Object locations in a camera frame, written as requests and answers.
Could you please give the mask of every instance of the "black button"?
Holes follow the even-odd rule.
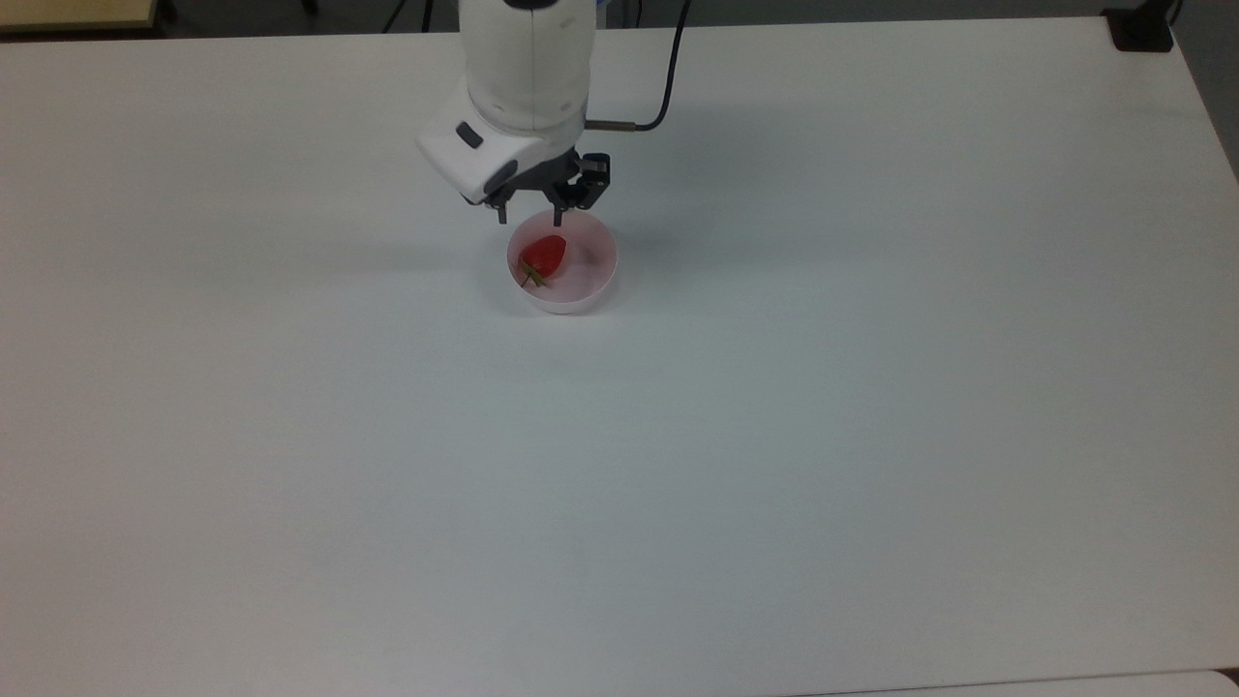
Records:
[[[559,0],[503,0],[509,7],[518,10],[545,10]]]
[[[461,121],[461,125],[456,126],[456,135],[461,136],[461,140],[465,141],[465,145],[468,145],[475,150],[482,146],[482,136],[478,135],[477,131],[473,130],[473,128],[465,121]]]
[[[507,165],[499,167],[499,171],[494,172],[491,175],[491,178],[486,180],[486,186],[482,187],[482,191],[489,196],[496,188],[503,186],[503,182],[512,178],[512,175],[514,173],[517,173],[517,161],[508,160]]]

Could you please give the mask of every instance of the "bowl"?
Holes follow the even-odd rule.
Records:
[[[508,272],[517,290],[535,307],[555,314],[571,314],[592,307],[615,277],[615,236],[607,225],[581,210],[566,210],[563,224],[555,227],[555,212],[544,210],[517,227],[508,239]],[[538,286],[525,280],[520,270],[520,251],[534,241],[558,234],[567,241],[559,269]]]

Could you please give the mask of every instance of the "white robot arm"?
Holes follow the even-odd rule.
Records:
[[[506,222],[517,189],[560,213],[589,208],[610,157],[575,150],[585,129],[595,0],[461,0],[465,77],[418,136],[431,165]]]

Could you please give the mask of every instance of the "white table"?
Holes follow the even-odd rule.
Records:
[[[598,37],[595,118],[669,38]],[[460,68],[0,46],[0,692],[1239,665],[1239,187],[1177,51],[690,30],[667,123],[581,142],[622,275],[580,317],[416,154]]]

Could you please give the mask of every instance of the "red strawberry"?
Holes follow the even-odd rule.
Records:
[[[567,240],[558,234],[548,234],[520,250],[520,270],[525,274],[525,280],[520,285],[529,282],[534,285],[546,285],[546,277],[559,270],[559,264],[564,261],[564,250],[567,249]]]

